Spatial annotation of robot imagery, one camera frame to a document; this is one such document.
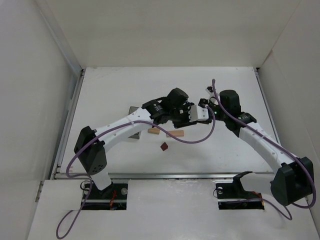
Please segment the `light wooden cylinder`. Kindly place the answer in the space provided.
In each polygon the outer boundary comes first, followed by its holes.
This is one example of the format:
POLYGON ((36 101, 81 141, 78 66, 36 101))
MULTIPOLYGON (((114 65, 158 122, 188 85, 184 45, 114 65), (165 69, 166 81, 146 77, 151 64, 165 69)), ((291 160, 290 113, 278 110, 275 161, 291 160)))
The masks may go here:
POLYGON ((160 130, 159 130, 158 128, 155 128, 155 127, 149 128, 149 129, 147 130, 147 132, 148 132, 149 134, 155 134, 155 135, 159 135, 159 134, 160 134, 160 130))

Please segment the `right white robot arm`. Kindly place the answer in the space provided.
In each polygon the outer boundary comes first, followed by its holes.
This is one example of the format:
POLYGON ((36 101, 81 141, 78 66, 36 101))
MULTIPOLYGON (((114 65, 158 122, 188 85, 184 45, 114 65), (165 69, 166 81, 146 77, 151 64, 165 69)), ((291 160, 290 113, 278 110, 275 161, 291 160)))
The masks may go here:
POLYGON ((299 158, 274 141, 257 120, 241 110, 239 95, 234 90, 217 93, 213 87, 206 88, 208 99, 202 98, 199 106, 208 105, 213 111, 210 119, 224 122, 225 127, 236 137, 252 147, 269 165, 274 177, 259 176, 252 171, 235 175, 231 183, 221 183, 220 199, 251 199, 254 192, 268 194, 282 206, 297 205, 297 201, 317 194, 314 183, 314 168, 307 157, 299 158))

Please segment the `light wooden plank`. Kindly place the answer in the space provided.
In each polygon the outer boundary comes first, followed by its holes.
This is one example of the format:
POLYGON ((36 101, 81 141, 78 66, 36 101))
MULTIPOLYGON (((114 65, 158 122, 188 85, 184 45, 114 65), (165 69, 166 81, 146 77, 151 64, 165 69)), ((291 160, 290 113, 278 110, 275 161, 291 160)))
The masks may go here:
POLYGON ((171 131, 168 131, 166 136, 169 138, 169 137, 184 137, 185 136, 185 133, 183 130, 171 130, 171 131))

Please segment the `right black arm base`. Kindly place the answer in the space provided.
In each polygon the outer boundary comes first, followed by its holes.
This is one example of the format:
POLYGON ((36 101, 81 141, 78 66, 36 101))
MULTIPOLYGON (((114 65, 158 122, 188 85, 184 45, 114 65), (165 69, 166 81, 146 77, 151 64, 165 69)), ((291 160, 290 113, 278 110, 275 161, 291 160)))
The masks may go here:
POLYGON ((251 175, 252 171, 245 171, 235 175, 232 180, 217 180, 213 195, 218 199, 219 210, 264 210, 262 194, 245 190, 241 179, 251 175))

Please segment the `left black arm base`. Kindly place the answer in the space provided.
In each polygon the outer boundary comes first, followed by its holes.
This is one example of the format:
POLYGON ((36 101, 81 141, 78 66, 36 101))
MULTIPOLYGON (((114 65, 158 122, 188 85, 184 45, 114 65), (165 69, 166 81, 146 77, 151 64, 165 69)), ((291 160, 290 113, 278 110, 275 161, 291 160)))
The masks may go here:
POLYGON ((127 182, 114 182, 111 188, 106 191, 98 190, 95 184, 93 184, 90 194, 88 194, 90 183, 83 181, 80 184, 80 189, 82 190, 80 205, 84 203, 82 210, 124 211, 127 209, 127 182))

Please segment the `dark red wooden block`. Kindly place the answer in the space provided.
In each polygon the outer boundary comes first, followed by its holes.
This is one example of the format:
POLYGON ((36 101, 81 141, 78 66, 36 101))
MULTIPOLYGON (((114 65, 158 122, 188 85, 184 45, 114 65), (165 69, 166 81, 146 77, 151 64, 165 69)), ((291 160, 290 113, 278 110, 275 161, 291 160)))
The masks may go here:
POLYGON ((160 146, 160 148, 161 148, 161 150, 162 151, 166 151, 167 149, 168 149, 168 144, 166 143, 166 142, 164 142, 161 146, 160 146))

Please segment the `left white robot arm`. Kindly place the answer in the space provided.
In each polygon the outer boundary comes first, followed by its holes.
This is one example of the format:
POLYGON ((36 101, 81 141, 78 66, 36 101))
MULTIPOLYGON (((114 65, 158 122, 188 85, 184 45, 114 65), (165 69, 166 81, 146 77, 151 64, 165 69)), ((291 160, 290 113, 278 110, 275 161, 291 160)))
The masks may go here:
POLYGON ((213 111, 208 104, 195 105, 188 98, 183 90, 174 88, 167 96, 144 103, 114 123, 96 129, 86 126, 80 131, 75 156, 103 198, 113 191, 106 155, 112 147, 136 133, 167 122, 172 122, 176 129, 213 122, 213 111))

